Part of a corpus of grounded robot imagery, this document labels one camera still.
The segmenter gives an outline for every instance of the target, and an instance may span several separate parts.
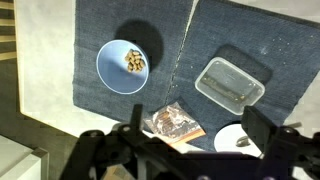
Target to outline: blue denim fabric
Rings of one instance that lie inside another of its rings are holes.
[[[146,115],[178,100],[207,133],[191,144],[214,151],[219,129],[241,118],[194,87],[207,63],[220,56],[265,85],[266,93],[255,106],[281,125],[320,69],[317,25],[234,3],[200,0],[182,46],[191,6],[192,0],[77,0],[74,104],[128,121],[135,103],[144,105]],[[98,77],[97,53],[115,38],[135,41],[151,56],[150,79],[134,95],[118,95]]]
[[[255,107],[281,125],[320,69],[320,30],[312,26],[317,24],[234,3],[200,0],[168,98],[183,99],[205,129],[207,135],[191,144],[212,150],[220,128],[241,119],[195,89],[196,78],[217,56],[265,85]]]
[[[129,121],[134,104],[144,113],[165,105],[193,0],[77,0],[74,104],[119,121]],[[96,70],[99,49],[113,39],[137,43],[149,56],[151,72],[139,92],[109,90]]]

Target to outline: plastic container lid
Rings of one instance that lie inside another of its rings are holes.
[[[264,94],[264,86],[227,60],[213,58],[195,82],[196,89],[236,115],[254,105]]]

